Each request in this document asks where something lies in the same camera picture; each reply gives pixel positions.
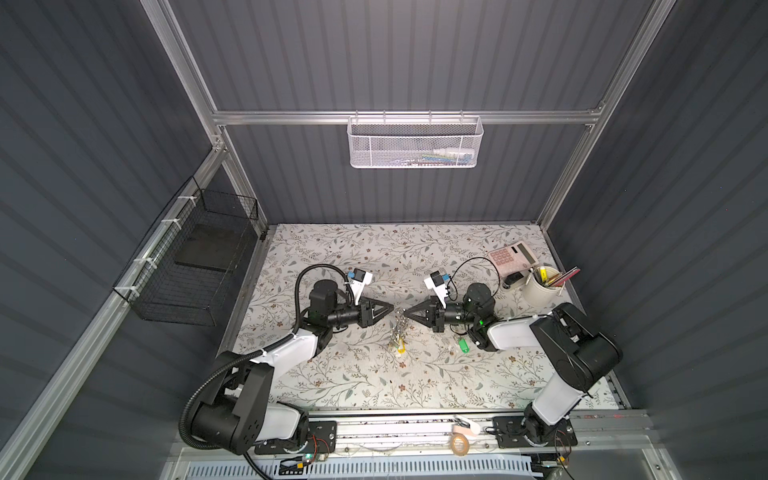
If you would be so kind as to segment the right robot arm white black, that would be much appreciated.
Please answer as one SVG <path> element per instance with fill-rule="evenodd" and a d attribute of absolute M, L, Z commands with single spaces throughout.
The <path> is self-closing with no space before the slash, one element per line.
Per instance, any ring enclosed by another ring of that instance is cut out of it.
<path fill-rule="evenodd" d="M 470 342 L 486 352 L 535 349 L 546 357 L 553 374 L 510 430 L 533 446 L 560 439 L 572 410 L 623 359 L 621 348 L 575 305 L 564 302 L 545 314 L 503 319 L 482 283 L 471 284 L 458 301 L 450 300 L 440 285 L 403 315 L 435 333 L 464 326 Z"/>

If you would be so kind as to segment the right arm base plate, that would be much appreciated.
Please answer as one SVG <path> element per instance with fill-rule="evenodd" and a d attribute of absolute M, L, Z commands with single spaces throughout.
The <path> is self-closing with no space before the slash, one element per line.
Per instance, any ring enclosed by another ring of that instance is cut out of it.
<path fill-rule="evenodd" d="M 578 445 L 575 430 L 569 418 L 548 425 L 537 417 L 518 415 L 496 416 L 486 430 L 501 448 L 552 447 L 566 448 Z"/>

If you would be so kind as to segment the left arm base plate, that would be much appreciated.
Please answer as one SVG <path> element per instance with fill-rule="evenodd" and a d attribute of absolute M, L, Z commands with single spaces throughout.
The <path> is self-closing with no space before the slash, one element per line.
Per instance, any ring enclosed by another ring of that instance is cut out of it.
<path fill-rule="evenodd" d="M 257 441 L 256 455 L 330 454 L 336 449 L 338 423 L 336 421 L 309 421 L 304 430 L 288 440 Z"/>

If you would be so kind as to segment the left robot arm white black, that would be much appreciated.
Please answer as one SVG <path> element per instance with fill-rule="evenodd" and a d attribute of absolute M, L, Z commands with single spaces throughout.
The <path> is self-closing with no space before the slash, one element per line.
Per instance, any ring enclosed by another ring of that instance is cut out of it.
<path fill-rule="evenodd" d="M 365 297 L 356 280 L 340 289 L 333 280 L 317 281 L 309 306 L 287 336 L 248 354 L 224 352 L 210 376 L 192 394 L 179 420 L 179 435 L 189 447 L 223 449 L 245 455 L 260 444 L 298 451 L 310 436 L 308 413 L 272 402 L 273 384 L 293 367 L 317 357 L 333 335 L 350 325 L 368 328 L 394 311 L 388 302 Z"/>

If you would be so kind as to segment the keyring bunch with grey strap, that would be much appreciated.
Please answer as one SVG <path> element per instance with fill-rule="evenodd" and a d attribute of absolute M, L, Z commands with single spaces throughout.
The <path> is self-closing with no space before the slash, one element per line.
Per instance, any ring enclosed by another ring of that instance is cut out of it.
<path fill-rule="evenodd" d="M 402 316 L 396 316 L 391 324 L 389 346 L 397 356 L 406 352 L 405 335 L 408 328 L 408 320 Z"/>

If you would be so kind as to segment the key with green tag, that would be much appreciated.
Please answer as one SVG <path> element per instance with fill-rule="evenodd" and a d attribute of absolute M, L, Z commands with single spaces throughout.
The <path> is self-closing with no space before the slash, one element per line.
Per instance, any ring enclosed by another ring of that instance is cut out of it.
<path fill-rule="evenodd" d="M 467 343 L 467 340 L 466 340 L 467 332 L 456 332 L 455 335 L 458 338 L 457 342 L 458 342 L 460 350 L 464 354 L 469 353 L 470 352 L 470 346 L 469 346 L 469 344 Z"/>

